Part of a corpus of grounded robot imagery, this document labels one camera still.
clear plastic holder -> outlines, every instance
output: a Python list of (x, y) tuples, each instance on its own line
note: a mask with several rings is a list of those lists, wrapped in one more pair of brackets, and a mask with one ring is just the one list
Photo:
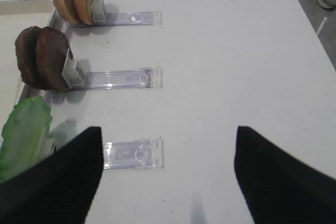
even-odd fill
[(103, 148), (105, 170), (164, 168), (163, 139), (160, 137), (105, 143)]
[(105, 9), (104, 0), (93, 0), (91, 14), (93, 25), (76, 24), (72, 25), (72, 27), (162, 25), (161, 10), (135, 13), (108, 13)]
[(70, 52), (68, 49), (62, 76), (71, 91), (162, 87), (161, 67), (84, 72), (78, 60), (69, 57)]
[(106, 13), (106, 21), (97, 21), (93, 25), (75, 24), (74, 28), (96, 26), (161, 26), (161, 10), (135, 13)]

burger patty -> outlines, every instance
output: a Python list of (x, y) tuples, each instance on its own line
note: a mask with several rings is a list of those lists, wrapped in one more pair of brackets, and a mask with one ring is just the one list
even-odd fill
[(15, 40), (17, 67), (21, 72), (22, 81), (35, 89), (48, 90), (47, 85), (37, 71), (36, 43), (41, 28), (31, 26), (24, 29)]
[(37, 71), (48, 86), (57, 91), (69, 91), (62, 71), (70, 44), (67, 36), (61, 31), (42, 28), (36, 43)]

white surface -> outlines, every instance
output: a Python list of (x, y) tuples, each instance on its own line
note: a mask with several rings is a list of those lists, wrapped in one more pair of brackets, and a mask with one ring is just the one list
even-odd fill
[(5, 124), (13, 109), (22, 82), (17, 69), (14, 42), (20, 32), (29, 26), (44, 27), (53, 11), (50, 1), (0, 2), (0, 33), (1, 61), (0, 61), (0, 127)]
[(336, 75), (297, 0), (104, 0), (160, 8), (162, 27), (73, 34), (92, 70), (162, 66), (159, 90), (71, 93), (54, 126), (105, 142), (161, 136), (165, 170), (104, 172), (87, 223), (252, 223), (233, 158), (238, 125), (336, 177)]

floor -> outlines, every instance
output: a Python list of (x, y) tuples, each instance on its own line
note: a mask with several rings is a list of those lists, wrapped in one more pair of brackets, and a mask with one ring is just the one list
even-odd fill
[(336, 69), (336, 10), (324, 10), (316, 0), (299, 0), (299, 2), (314, 30), (319, 32), (321, 43)]

green lettuce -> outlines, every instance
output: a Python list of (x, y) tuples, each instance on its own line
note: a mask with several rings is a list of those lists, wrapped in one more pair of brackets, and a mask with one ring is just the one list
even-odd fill
[(42, 140), (48, 135), (50, 107), (39, 95), (14, 106), (1, 136), (0, 180), (8, 180), (35, 164)]

